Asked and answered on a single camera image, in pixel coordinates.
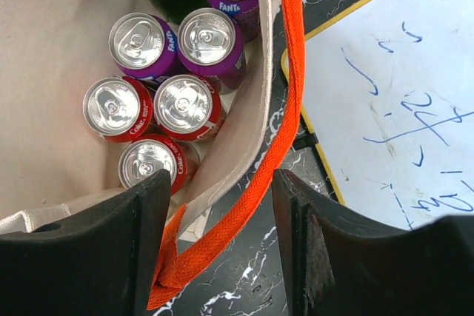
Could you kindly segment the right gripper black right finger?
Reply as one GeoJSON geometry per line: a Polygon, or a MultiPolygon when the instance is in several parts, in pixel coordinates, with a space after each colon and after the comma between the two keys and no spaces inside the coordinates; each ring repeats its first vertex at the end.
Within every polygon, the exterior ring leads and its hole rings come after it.
{"type": "Polygon", "coordinates": [[[291,315],[471,315],[473,219],[404,231],[316,192],[287,169],[271,184],[291,315]]]}

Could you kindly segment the beige canvas tote bag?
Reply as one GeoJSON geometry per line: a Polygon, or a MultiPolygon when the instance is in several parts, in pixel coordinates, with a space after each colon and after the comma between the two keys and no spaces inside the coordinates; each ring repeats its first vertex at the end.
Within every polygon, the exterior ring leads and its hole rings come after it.
{"type": "MultiPolygon", "coordinates": [[[[262,35],[254,66],[190,194],[163,231],[147,309],[163,306],[202,273],[256,211],[296,136],[304,86],[301,0],[259,0],[262,35]],[[284,19],[290,88],[280,129],[236,205],[186,252],[177,238],[247,171],[267,126],[273,23],[284,19]]],[[[1,0],[1,237],[30,233],[123,193],[116,168],[123,145],[86,124],[87,88],[116,68],[107,49],[111,25],[150,12],[147,0],[1,0]]]]}

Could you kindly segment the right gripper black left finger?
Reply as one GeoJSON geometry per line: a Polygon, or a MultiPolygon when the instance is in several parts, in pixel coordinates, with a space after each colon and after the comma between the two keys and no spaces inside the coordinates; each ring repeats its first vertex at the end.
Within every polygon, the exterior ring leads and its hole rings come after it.
{"type": "Polygon", "coordinates": [[[37,230],[1,237],[3,315],[144,315],[170,204],[161,170],[37,230]]]}

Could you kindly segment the red can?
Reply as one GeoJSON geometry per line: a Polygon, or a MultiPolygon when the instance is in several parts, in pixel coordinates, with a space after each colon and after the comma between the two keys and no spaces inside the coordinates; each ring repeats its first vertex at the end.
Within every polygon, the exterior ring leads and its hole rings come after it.
{"type": "Polygon", "coordinates": [[[156,91],[153,106],[161,130],[179,141],[212,140],[227,117],[215,87],[191,74],[167,79],[156,91]]]}
{"type": "Polygon", "coordinates": [[[129,76],[103,78],[85,93],[83,114],[90,128],[107,141],[126,143],[158,132],[155,91],[129,76]]]}
{"type": "Polygon", "coordinates": [[[165,169],[170,173],[171,193],[174,195],[193,178],[199,165],[200,157],[192,144],[150,134],[125,148],[118,162],[118,177],[121,185],[129,189],[165,169]]]}

